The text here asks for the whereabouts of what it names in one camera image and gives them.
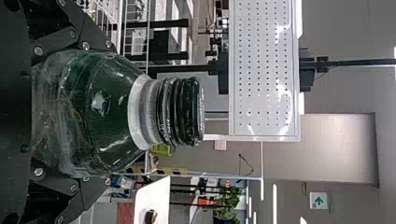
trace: white wall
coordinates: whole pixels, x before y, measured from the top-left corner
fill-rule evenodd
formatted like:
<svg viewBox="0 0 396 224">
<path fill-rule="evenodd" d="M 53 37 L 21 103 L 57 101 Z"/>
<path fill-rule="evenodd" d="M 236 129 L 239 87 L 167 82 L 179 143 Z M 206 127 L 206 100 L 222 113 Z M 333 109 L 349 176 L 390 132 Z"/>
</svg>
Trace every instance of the white wall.
<svg viewBox="0 0 396 224">
<path fill-rule="evenodd" d="M 257 223 L 273 223 L 273 184 L 277 185 L 277 224 L 373 224 L 377 222 L 378 190 L 370 186 L 339 183 L 265 181 L 265 200 L 260 200 L 260 183 L 250 181 L 249 195 Z M 329 210 L 309 209 L 309 192 L 327 192 Z"/>
<path fill-rule="evenodd" d="M 303 0 L 302 46 L 334 60 L 391 58 L 396 46 L 394 0 Z M 395 71 L 333 69 L 305 97 L 307 113 L 375 112 L 379 161 L 379 220 L 396 213 Z"/>
</svg>

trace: black cable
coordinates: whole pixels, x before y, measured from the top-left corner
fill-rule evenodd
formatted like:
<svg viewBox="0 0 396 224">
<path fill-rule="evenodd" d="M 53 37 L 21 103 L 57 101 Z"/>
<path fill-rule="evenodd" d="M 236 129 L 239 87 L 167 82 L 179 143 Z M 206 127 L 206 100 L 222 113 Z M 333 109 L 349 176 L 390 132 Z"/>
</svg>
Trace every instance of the black cable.
<svg viewBox="0 0 396 224">
<path fill-rule="evenodd" d="M 250 169 L 251 169 L 250 173 L 248 173 L 248 174 L 245 175 L 245 176 L 249 176 L 249 175 L 253 174 L 253 172 L 254 172 L 253 166 L 251 166 L 250 163 L 248 163 L 247 159 L 245 159 L 245 157 L 242 156 L 242 154 L 238 154 L 238 156 L 239 156 L 239 172 L 238 172 L 238 175 L 241 175 L 241 160 L 243 160 L 243 161 L 245 162 L 245 164 L 246 164 L 248 167 L 250 167 Z M 239 183 L 239 182 L 241 182 L 241 181 L 242 181 L 242 179 L 238 179 L 238 180 L 236 181 L 236 183 Z"/>
<path fill-rule="evenodd" d="M 325 73 L 325 74 L 323 74 L 323 75 L 320 75 L 319 77 L 315 78 L 315 79 L 314 79 L 314 82 L 316 82 L 317 80 L 323 78 L 323 77 L 326 76 L 327 74 L 329 74 L 329 72 L 327 72 L 327 73 Z"/>
</svg>

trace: screw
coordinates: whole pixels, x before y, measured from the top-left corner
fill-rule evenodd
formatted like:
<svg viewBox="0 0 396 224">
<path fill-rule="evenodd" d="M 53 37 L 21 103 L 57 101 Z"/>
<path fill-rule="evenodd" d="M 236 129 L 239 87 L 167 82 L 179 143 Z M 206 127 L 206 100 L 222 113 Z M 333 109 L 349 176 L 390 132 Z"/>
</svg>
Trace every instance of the screw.
<svg viewBox="0 0 396 224">
<path fill-rule="evenodd" d="M 76 190 L 77 190 L 77 185 L 72 185 L 72 187 L 70 187 L 70 190 L 71 190 L 72 192 L 76 192 Z"/>
<path fill-rule="evenodd" d="M 109 40 L 106 41 L 106 47 L 109 49 L 111 48 L 111 42 Z"/>
<path fill-rule="evenodd" d="M 58 219 L 56 220 L 57 224 L 62 224 L 64 223 L 64 217 L 58 217 Z"/>
<path fill-rule="evenodd" d="M 28 152 L 30 148 L 27 145 L 21 145 L 21 153 Z"/>
<path fill-rule="evenodd" d="M 35 47 L 35 55 L 37 56 L 41 56 L 43 55 L 44 51 L 42 48 L 40 48 L 39 46 Z"/>
<path fill-rule="evenodd" d="M 111 184 L 111 179 L 110 179 L 110 178 L 107 178 L 105 184 L 106 184 L 106 186 L 110 186 L 110 184 Z"/>
<path fill-rule="evenodd" d="M 90 49 L 90 44 L 88 42 L 82 42 L 82 48 L 85 50 L 89 50 Z"/>
<path fill-rule="evenodd" d="M 59 4 L 61 4 L 61 6 L 66 6 L 66 0 L 59 0 Z"/>
<path fill-rule="evenodd" d="M 36 168 L 35 169 L 35 176 L 39 177 L 39 176 L 42 176 L 43 174 L 44 174 L 43 168 Z"/>
<path fill-rule="evenodd" d="M 71 36 L 72 38 L 75 38 L 75 37 L 76 37 L 76 32 L 75 32 L 75 31 L 70 31 L 70 36 Z"/>
</svg>

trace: black metal frame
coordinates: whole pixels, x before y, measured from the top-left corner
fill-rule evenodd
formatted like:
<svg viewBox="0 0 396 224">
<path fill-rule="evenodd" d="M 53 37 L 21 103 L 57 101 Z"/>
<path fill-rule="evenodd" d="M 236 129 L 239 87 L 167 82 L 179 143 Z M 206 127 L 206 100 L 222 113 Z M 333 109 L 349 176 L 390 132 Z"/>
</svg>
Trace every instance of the black metal frame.
<svg viewBox="0 0 396 224">
<path fill-rule="evenodd" d="M 0 223 L 69 223 L 96 202 L 106 181 L 73 179 L 32 158 L 31 66 L 87 43 L 116 49 L 71 0 L 0 1 L 0 20 Z"/>
</svg>

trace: black metal rod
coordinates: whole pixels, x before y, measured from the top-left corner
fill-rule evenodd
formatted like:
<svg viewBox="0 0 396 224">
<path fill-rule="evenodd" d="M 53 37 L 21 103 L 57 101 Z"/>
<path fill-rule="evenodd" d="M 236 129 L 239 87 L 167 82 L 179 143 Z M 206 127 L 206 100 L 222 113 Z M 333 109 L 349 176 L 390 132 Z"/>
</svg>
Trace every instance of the black metal rod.
<svg viewBox="0 0 396 224">
<path fill-rule="evenodd" d="M 396 59 L 370 59 L 333 62 L 300 62 L 300 69 L 311 69 L 320 67 L 393 67 Z"/>
<path fill-rule="evenodd" d="M 216 205 L 216 204 L 198 204 L 198 203 L 170 203 L 170 204 L 183 205 L 183 206 L 209 207 L 209 208 L 231 207 L 231 206 Z"/>
<path fill-rule="evenodd" d="M 127 22 L 126 28 L 127 29 L 134 29 L 134 28 L 146 28 L 148 27 L 148 23 L 146 21 L 137 21 L 137 22 Z M 189 27 L 189 19 L 180 19 L 174 21 L 151 21 L 149 23 L 149 27 L 154 28 L 170 28 L 170 27 Z M 116 31 L 118 29 L 117 24 L 109 24 L 108 25 L 109 31 Z M 121 25 L 121 30 L 125 29 L 125 23 Z"/>
<path fill-rule="evenodd" d="M 130 61 L 145 61 L 147 59 L 147 55 L 125 55 L 125 58 Z M 181 51 L 179 53 L 150 53 L 148 55 L 148 59 L 150 61 L 188 60 L 189 53 L 187 51 Z"/>
<path fill-rule="evenodd" d="M 219 64 L 153 65 L 148 67 L 148 71 L 150 73 L 210 72 L 217 71 L 218 66 Z"/>
<path fill-rule="evenodd" d="M 171 186 L 172 187 L 181 187 L 181 188 L 200 188 L 201 187 L 201 186 L 196 186 L 196 185 L 179 185 L 179 184 L 171 184 Z M 225 187 L 210 187 L 210 186 L 202 186 L 202 188 L 206 188 L 206 189 L 227 189 Z"/>
</svg>

